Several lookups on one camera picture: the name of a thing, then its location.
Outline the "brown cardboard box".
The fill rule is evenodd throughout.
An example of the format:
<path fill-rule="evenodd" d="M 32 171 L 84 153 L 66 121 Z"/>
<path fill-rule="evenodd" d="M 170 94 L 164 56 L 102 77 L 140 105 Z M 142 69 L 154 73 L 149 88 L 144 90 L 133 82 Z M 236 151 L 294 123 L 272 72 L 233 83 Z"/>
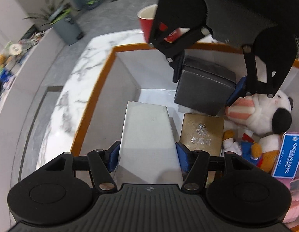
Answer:
<path fill-rule="evenodd" d="M 201 114 L 186 113 L 183 118 L 180 140 L 190 152 L 190 166 L 195 161 L 195 150 L 208 152 L 211 156 L 221 154 L 224 119 Z"/>

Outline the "black box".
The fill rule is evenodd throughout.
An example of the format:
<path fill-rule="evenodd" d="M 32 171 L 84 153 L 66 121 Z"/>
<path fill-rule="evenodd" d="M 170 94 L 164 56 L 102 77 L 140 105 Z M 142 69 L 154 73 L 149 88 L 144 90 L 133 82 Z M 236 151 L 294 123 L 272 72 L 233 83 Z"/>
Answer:
<path fill-rule="evenodd" d="M 218 64 L 188 56 L 178 82 L 174 102 L 216 116 L 236 87 L 236 74 Z"/>

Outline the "white long box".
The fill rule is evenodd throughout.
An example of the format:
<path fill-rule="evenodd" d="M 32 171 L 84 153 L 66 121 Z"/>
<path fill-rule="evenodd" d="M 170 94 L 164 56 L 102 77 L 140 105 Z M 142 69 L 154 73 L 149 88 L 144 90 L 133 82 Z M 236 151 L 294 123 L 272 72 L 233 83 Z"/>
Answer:
<path fill-rule="evenodd" d="M 176 144 L 165 106 L 133 101 L 127 103 L 114 180 L 117 186 L 182 186 Z"/>

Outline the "snoopy plush toy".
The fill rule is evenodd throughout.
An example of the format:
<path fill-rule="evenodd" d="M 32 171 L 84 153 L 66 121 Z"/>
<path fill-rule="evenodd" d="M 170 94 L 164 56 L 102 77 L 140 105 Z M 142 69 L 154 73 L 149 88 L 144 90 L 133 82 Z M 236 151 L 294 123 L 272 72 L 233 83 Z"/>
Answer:
<path fill-rule="evenodd" d="M 281 135 L 291 127 L 293 105 L 293 99 L 279 90 L 273 98 L 263 94 L 240 97 L 225 108 L 225 114 L 260 137 Z"/>

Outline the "teddy bear blue outfit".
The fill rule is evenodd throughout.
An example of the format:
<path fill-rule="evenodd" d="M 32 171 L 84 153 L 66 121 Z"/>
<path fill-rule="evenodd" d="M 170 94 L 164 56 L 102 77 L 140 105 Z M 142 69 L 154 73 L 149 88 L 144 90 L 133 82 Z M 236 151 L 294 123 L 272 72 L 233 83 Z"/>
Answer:
<path fill-rule="evenodd" d="M 240 142 L 234 139 L 234 135 L 233 130 L 224 132 L 222 156 L 227 152 L 233 152 L 267 173 L 273 170 L 280 151 L 281 135 L 268 135 L 261 138 L 258 142 L 247 132 L 243 134 Z"/>

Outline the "pink backpack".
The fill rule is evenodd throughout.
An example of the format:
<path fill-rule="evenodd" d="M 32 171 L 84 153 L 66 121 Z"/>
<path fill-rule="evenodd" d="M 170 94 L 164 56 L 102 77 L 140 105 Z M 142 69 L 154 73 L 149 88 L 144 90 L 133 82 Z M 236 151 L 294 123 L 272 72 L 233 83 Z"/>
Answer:
<path fill-rule="evenodd" d="M 292 202 L 289 207 L 288 212 L 283 220 L 284 223 L 294 222 L 299 217 L 299 189 L 297 187 L 292 187 L 293 183 L 299 181 L 299 177 L 293 179 L 279 179 L 290 191 Z"/>

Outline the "orange storage box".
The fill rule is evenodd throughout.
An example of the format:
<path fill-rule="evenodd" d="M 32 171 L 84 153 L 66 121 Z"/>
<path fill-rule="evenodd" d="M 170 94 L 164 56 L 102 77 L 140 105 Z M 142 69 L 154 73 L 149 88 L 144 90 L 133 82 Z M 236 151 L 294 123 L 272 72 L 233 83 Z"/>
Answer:
<path fill-rule="evenodd" d="M 223 44 L 198 43 L 188 56 L 247 74 L 241 51 Z M 87 102 L 74 137 L 74 170 L 87 169 L 95 188 L 90 210 L 69 224 L 70 231 L 287 231 L 282 219 L 291 194 L 279 182 L 239 155 L 221 157 L 193 151 L 195 161 L 183 184 L 122 184 L 107 168 L 107 150 L 121 141 L 129 101 L 165 106 L 174 139 L 187 111 L 174 102 L 178 84 L 161 55 L 144 44 L 114 48 Z M 299 61 L 294 60 L 281 89 L 294 100 L 299 132 Z"/>

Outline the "blue ocean park tag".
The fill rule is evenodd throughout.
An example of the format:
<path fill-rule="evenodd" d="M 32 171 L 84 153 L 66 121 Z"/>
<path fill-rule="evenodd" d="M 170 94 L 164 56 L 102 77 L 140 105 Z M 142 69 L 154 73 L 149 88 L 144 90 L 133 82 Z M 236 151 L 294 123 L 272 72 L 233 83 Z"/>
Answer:
<path fill-rule="evenodd" d="M 282 179 L 293 179 L 299 167 L 299 132 L 286 132 L 272 176 Z"/>

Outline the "grey plant pot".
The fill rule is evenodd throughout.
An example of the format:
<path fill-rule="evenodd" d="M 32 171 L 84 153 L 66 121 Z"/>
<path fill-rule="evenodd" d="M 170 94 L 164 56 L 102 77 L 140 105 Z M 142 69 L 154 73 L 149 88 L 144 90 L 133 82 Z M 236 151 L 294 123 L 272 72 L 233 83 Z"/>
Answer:
<path fill-rule="evenodd" d="M 81 30 L 78 23 L 70 14 L 66 14 L 52 24 L 56 33 L 62 38 L 67 45 L 72 45 L 84 37 L 84 32 Z"/>

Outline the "green potted plant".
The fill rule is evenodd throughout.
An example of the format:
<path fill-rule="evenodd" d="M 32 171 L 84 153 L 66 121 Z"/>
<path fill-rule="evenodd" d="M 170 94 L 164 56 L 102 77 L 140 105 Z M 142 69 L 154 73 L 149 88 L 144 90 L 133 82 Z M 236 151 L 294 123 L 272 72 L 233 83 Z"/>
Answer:
<path fill-rule="evenodd" d="M 49 27 L 73 10 L 75 9 L 68 0 L 45 0 L 45 6 L 40 9 L 39 13 L 28 13 L 23 20 L 38 23 L 38 28 Z"/>

